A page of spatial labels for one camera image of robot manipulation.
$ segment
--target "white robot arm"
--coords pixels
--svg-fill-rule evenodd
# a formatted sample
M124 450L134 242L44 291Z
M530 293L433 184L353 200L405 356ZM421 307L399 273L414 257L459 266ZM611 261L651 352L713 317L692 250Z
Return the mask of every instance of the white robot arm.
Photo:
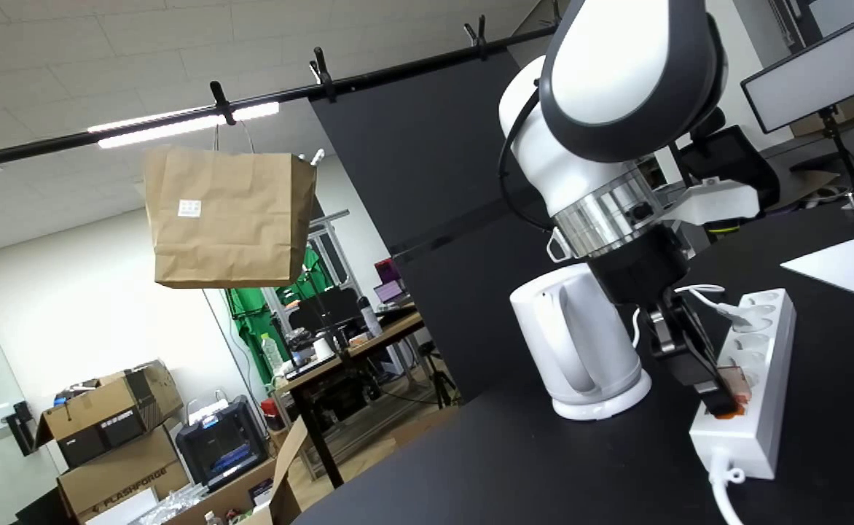
M688 270L673 221L749 218L758 194L714 184L660 197L637 159L699 126L717 107L723 73L702 0L576 0L548 51L498 105L511 151L543 193L558 240L592 266L613 301L663 324L673 377L714 413L726 413L731 397L699 356L708 343L699 320L667 293Z
M717 107L723 73L726 54L702 0L570 5L548 51L511 82L498 118L578 257L600 257L657 221L705 225L758 213L755 190L743 184L695 187L667 200L637 170L640 158ZM726 194L730 207L699 203L705 193Z

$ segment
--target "computer monitor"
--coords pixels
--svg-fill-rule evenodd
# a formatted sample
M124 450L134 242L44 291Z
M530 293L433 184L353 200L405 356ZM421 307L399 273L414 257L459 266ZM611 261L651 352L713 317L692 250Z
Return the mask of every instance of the computer monitor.
M373 261L373 267L380 273L380 283L399 279L399 267L396 267L396 260L395 257Z
M268 447L245 397L176 435L191 476L217 489L268 458Z
M743 94L768 135L854 97L854 27L743 78Z
M316 296L302 301L302 315L293 317L309 331L348 327L361 320L361 302L353 289L328 289Z

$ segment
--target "white power strip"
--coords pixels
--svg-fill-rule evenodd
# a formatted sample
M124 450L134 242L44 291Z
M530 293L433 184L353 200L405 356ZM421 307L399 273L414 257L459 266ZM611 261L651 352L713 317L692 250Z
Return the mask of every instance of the white power strip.
M743 413L730 419L717 419L699 406L692 442L713 479L726 476L723 470L775 479L797 307L784 289L769 289L743 293L740 310L753 312L758 327L731 327L717 368L731 361L743 368L749 401L743 401Z

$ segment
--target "black table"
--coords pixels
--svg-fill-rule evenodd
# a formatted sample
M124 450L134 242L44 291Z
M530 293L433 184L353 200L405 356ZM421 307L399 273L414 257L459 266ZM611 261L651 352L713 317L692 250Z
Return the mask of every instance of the black table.
M309 368L307 372L297 372L297 377L284 380L284 382L278 384L278 390L288 390L288 393L293 393L297 410L303 413L307 429L309 429L309 441L312 441L312 447L316 447L316 452L319 452L319 460L321 460L321 467L328 470L332 487L342 487L345 479L342 479L338 460L337 460L337 454L332 454L332 450L331 450L331 442L328 442L328 438L325 438L325 429L321 429L319 410L316 410L316 406L312 406L312 398L309 398L309 388L312 388L319 380L325 380L328 372L332 372L332 371L350 365L353 358L369 356L369 352L373 352L373 349L382 349L382 346L388 346L388 343L396 343L396 340L408 337L412 331L418 331L418 328L423 328L423 327L425 327L423 312L412 310L408 315L392 320L392 324L382 328L382 336L376 336L376 337L360 337L360 340L348 343L348 349L345 349L342 358L321 361L321 365Z
M800 310L778 479L731 487L743 522L854 525L854 296L778 270L781 260L852 235L854 213L781 216L723 240L688 277L737 291L784 286ZM720 522L688 441L695 398L667 372L621 419L567 423L545 406L536 377L506 382L309 508L302 525Z

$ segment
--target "black backdrop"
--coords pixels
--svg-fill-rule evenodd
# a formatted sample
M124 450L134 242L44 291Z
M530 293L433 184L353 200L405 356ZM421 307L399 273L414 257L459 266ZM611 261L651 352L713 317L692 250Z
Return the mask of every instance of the black backdrop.
M514 75L497 54L312 102L465 397L533 371L507 293L543 273L545 232L507 213L497 177Z

